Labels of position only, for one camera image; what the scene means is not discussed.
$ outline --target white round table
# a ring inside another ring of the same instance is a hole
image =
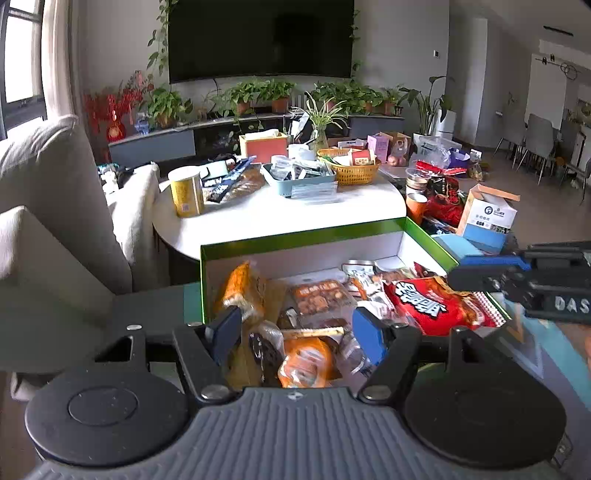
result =
[[[398,190],[378,175],[370,185],[339,186],[337,201],[312,205],[286,199],[265,185],[246,197],[221,205],[206,202],[206,213],[179,218],[169,182],[160,184],[153,224],[169,246],[195,260],[201,246],[406,216]]]

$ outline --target red snack bag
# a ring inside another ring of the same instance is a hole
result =
[[[441,277],[402,280],[384,285],[401,314],[409,314],[426,335],[445,336],[455,326],[495,327],[496,324],[468,293],[449,288]]]

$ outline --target green plant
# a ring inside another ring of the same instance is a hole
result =
[[[152,32],[152,38],[148,42],[151,47],[154,43],[158,44],[157,50],[150,55],[148,59],[148,70],[152,65],[158,65],[158,73],[162,75],[164,68],[168,67],[168,24],[170,19],[170,12],[174,9],[178,0],[158,0],[160,4],[160,13],[158,20],[160,20],[161,27]]]
[[[178,92],[173,92],[172,87],[156,88],[150,94],[151,102],[148,105],[148,116],[157,121],[162,127],[172,121],[181,119],[181,114],[190,114],[193,111],[191,100],[183,102]]]
[[[402,100],[402,92],[400,89],[402,88],[402,83],[399,83],[394,88],[386,88],[383,87],[382,90],[384,91],[384,102],[392,103],[393,105],[400,105]]]
[[[339,94],[344,91],[343,83],[318,82],[314,84],[314,90],[310,92],[310,95],[317,102],[325,102],[331,98],[339,97]]]
[[[423,96],[423,93],[419,90],[408,89],[405,87],[400,89],[401,92],[405,92],[405,95],[401,98],[400,103],[406,100],[409,106],[412,106],[414,103],[417,104],[418,115],[420,120],[419,133],[421,135],[428,135],[431,132],[431,129],[433,127],[433,121],[435,120],[435,115],[437,113],[437,107],[441,109],[442,122],[445,120],[445,117],[447,116],[447,111],[452,109],[452,101],[449,95],[441,95],[439,98],[431,100],[431,94],[433,93],[433,85],[436,81],[443,78],[446,78],[446,75],[429,78],[431,88],[429,90],[429,95],[427,95],[426,97]]]
[[[334,98],[329,98],[322,102],[322,107],[318,108],[318,103],[309,92],[306,92],[306,96],[306,108],[295,106],[291,108],[291,111],[295,114],[307,113],[310,115],[310,120],[316,130],[326,130],[326,127],[329,125],[336,125],[342,130],[343,126],[347,126],[345,122],[346,117],[342,114],[343,102],[339,102],[334,107],[329,108],[329,102],[334,100]]]
[[[359,88],[359,91],[361,92],[361,100],[363,102],[371,103],[373,106],[378,106],[384,101],[383,94],[377,90],[374,90],[370,86],[363,85]]]
[[[238,104],[258,99],[264,86],[265,82],[253,79],[248,82],[240,82],[224,90],[219,96],[215,97],[217,111],[223,116],[228,116],[230,111],[237,113]]]
[[[286,82],[285,80],[271,79],[263,82],[259,91],[259,100],[279,100],[291,95],[291,91],[296,87],[293,82]]]

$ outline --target spider plant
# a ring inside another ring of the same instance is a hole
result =
[[[335,98],[332,97],[324,100],[322,106],[319,108],[318,103],[311,94],[306,92],[306,97],[306,108],[292,107],[291,111],[296,115],[307,113],[310,116],[310,120],[314,125],[314,131],[312,133],[313,141],[310,144],[310,149],[314,153],[318,153],[318,150],[329,147],[326,138],[326,127],[336,125],[342,130],[343,126],[347,126],[346,117],[341,113],[344,102],[339,102],[331,106],[330,104],[335,101]]]

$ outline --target blue gripper pad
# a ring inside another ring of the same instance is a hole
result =
[[[353,334],[373,365],[378,365],[388,353],[385,329],[387,327],[368,309],[359,307],[353,312]]]

